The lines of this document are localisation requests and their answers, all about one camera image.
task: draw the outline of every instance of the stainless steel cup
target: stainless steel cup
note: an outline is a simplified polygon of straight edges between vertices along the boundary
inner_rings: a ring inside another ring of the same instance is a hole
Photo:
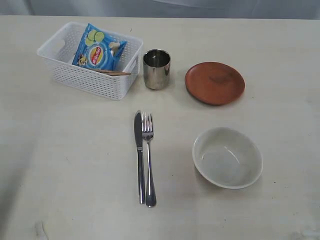
[[[152,49],[143,55],[143,79],[154,90],[165,88],[170,79],[170,55],[164,50]]]

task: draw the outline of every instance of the snack bag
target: snack bag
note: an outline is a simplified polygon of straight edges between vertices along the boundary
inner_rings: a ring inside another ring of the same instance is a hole
[[[86,27],[72,64],[86,69],[115,70],[127,41],[116,41],[90,23]]]

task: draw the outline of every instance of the bowl rim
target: bowl rim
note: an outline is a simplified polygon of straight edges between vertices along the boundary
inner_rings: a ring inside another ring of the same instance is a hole
[[[251,143],[254,147],[254,149],[258,152],[259,154],[259,158],[261,160],[261,169],[259,171],[259,173],[257,174],[257,176],[252,180],[250,181],[249,183],[247,184],[243,184],[243,185],[237,185],[237,186],[227,186],[227,185],[223,185],[223,184],[220,184],[216,181],[213,181],[209,176],[207,176],[200,168],[200,166],[198,165],[197,161],[196,161],[196,156],[195,156],[195,147],[196,147],[196,144],[197,142],[199,141],[200,138],[202,138],[205,134],[207,134],[208,132],[211,132],[211,131],[217,131],[217,130],[228,130],[228,131],[232,131],[232,132],[236,132],[238,134],[240,134],[243,138],[245,138],[249,143]],[[193,145],[192,145],[192,159],[193,159],[193,163],[196,167],[196,169],[198,170],[198,172],[205,178],[207,179],[210,183],[218,186],[218,187],[221,187],[221,188],[224,188],[224,189],[244,189],[246,187],[249,187],[250,185],[254,184],[261,176],[262,174],[262,171],[263,171],[263,168],[264,168],[264,160],[263,160],[263,155],[261,153],[261,151],[258,149],[257,145],[248,137],[246,136],[245,134],[243,134],[242,132],[238,131],[238,130],[235,130],[231,127],[226,127],[226,126],[219,126],[219,127],[213,127],[213,128],[210,128],[204,132],[202,132],[201,134],[199,134],[195,141],[193,142]]]

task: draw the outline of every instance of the chopsticks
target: chopsticks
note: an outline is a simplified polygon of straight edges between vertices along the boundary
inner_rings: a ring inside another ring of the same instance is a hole
[[[89,70],[101,73],[101,74],[107,74],[109,76],[128,76],[131,75],[130,72],[122,72],[122,71],[111,71],[111,70],[102,70],[102,69],[95,69],[95,68],[89,68]]]

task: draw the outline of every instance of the brown plate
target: brown plate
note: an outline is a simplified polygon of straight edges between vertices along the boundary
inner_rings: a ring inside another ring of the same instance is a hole
[[[238,99],[245,90],[245,81],[237,70],[219,62],[202,62],[185,74],[185,87],[199,101],[224,105]]]

